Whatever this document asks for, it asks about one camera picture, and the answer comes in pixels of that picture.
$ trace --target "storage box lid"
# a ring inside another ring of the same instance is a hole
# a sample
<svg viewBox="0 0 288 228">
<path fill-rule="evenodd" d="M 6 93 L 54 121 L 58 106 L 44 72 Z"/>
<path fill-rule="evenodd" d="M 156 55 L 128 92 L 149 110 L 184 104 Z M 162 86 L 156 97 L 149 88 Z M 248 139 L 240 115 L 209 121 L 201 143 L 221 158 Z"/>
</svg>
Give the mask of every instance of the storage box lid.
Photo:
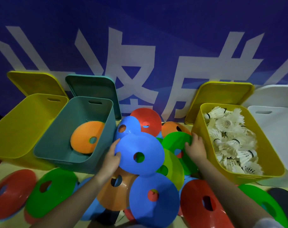
<svg viewBox="0 0 288 228">
<path fill-rule="evenodd" d="M 49 73 L 10 71 L 7 77 L 25 96 L 50 94 L 68 97 L 58 80 Z"/>
<path fill-rule="evenodd" d="M 115 83 L 109 77 L 70 74 L 66 76 L 65 80 L 75 97 L 85 96 L 112 100 L 115 119 L 122 119 Z"/>
<path fill-rule="evenodd" d="M 241 105 L 254 91 L 248 82 L 208 81 L 198 89 L 188 113 L 185 124 L 193 125 L 203 103 Z"/>
</svg>

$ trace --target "yellow storage box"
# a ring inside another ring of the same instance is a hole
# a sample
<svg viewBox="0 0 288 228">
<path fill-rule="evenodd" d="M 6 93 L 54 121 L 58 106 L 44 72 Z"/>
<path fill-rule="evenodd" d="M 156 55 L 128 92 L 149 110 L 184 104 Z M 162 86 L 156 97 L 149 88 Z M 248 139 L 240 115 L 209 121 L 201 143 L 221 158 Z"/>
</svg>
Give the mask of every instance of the yellow storage box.
<svg viewBox="0 0 288 228">
<path fill-rule="evenodd" d="M 68 102 L 64 96 L 33 94 L 0 120 L 0 160 L 25 168 L 54 165 L 33 155 L 33 148 Z"/>
<path fill-rule="evenodd" d="M 254 87 L 251 83 L 207 82 L 199 88 L 186 116 L 186 119 L 189 120 L 188 123 L 191 122 L 190 119 L 194 120 L 193 118 L 195 118 L 192 132 L 204 139 L 208 160 L 234 184 L 245 184 L 271 177 L 280 177 L 285 172 L 284 165 L 251 113 L 239 105 L 251 95 L 253 90 Z M 263 176 L 233 173 L 223 168 L 218 162 L 204 120 L 204 114 L 210 112 L 216 106 L 227 108 L 229 111 L 235 108 L 241 109 L 241 114 L 245 118 L 245 126 L 256 134 L 258 142 L 256 152 L 259 157 L 258 163 L 264 171 Z M 198 114 L 191 115 L 191 112 L 198 112 Z"/>
</svg>

